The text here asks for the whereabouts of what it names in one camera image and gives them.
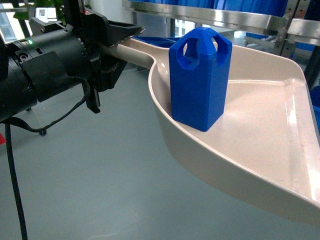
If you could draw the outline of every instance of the red object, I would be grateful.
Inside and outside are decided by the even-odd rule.
[[[7,140],[4,138],[4,136],[2,136],[2,134],[0,133],[0,145],[5,144],[7,142]]]

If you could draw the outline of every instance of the blue bin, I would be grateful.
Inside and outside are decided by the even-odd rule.
[[[268,37],[268,35],[260,35],[260,34],[250,33],[250,32],[247,32],[246,36],[250,38],[255,38],[255,39],[266,39]]]
[[[188,32],[170,47],[174,120],[203,132],[218,120],[225,108],[231,53],[232,43],[206,27]]]
[[[296,48],[312,52],[315,49],[315,45],[298,42]]]
[[[313,106],[313,110],[314,110],[314,115],[315,115],[316,123],[318,126],[318,130],[320,131],[320,107]]]
[[[149,0],[149,3],[178,5],[179,0]]]
[[[282,17],[288,0],[215,0],[214,9]]]
[[[179,0],[179,5],[211,9],[214,7],[214,0]]]
[[[173,44],[176,43],[180,38],[179,37],[150,37],[150,36],[136,36],[134,39],[138,39],[142,42],[155,45],[161,48],[170,48]]]

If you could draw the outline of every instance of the hole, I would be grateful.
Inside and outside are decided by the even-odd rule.
[[[20,53],[19,58],[22,62],[24,62],[28,58],[28,54],[26,53]]]
[[[188,38],[179,48],[177,60],[183,69],[193,70],[199,65],[198,51],[200,40]]]
[[[37,47],[35,50],[38,52],[38,54],[43,54],[43,52],[41,51],[41,49],[39,47]]]

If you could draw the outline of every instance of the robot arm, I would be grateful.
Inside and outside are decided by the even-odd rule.
[[[115,86],[127,62],[102,53],[98,45],[111,47],[142,28],[109,21],[84,8],[83,0],[64,0],[63,12],[66,25],[32,18],[32,37],[7,45],[0,40],[0,122],[81,80],[90,86],[87,107],[99,113],[99,93]]]

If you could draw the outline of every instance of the window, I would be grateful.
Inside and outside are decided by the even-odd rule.
[[[6,42],[17,40],[16,35],[10,25],[8,16],[5,12],[0,13],[0,30]]]
[[[195,28],[195,23],[190,21],[175,20],[174,35],[176,38],[182,37]]]

